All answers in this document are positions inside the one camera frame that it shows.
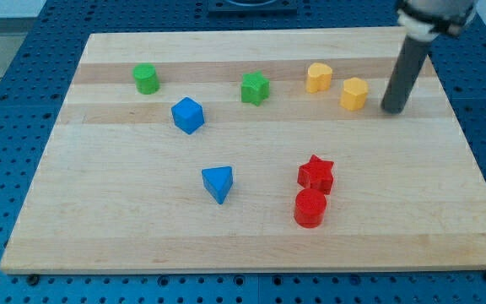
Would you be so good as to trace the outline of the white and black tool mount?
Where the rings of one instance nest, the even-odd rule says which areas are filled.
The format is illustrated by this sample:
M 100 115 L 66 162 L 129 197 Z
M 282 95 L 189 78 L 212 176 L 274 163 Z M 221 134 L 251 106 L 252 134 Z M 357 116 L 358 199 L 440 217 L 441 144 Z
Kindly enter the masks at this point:
M 398 23 L 407 36 L 431 42 L 438 35 L 458 37 L 472 23 L 477 0 L 397 0 Z

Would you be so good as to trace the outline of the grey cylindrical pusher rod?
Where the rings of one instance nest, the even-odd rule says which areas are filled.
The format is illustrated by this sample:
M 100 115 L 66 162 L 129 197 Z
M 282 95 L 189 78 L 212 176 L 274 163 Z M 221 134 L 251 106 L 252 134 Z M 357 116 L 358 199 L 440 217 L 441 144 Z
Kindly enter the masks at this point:
M 430 46 L 430 41 L 419 41 L 406 35 L 381 101 L 383 111 L 400 114 L 404 110 Z

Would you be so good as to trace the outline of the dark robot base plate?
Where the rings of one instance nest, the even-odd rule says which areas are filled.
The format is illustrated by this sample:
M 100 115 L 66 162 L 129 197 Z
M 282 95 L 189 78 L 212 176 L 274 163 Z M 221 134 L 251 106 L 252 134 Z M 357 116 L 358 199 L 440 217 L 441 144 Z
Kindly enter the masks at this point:
M 298 0 L 209 0 L 208 14 L 295 13 Z

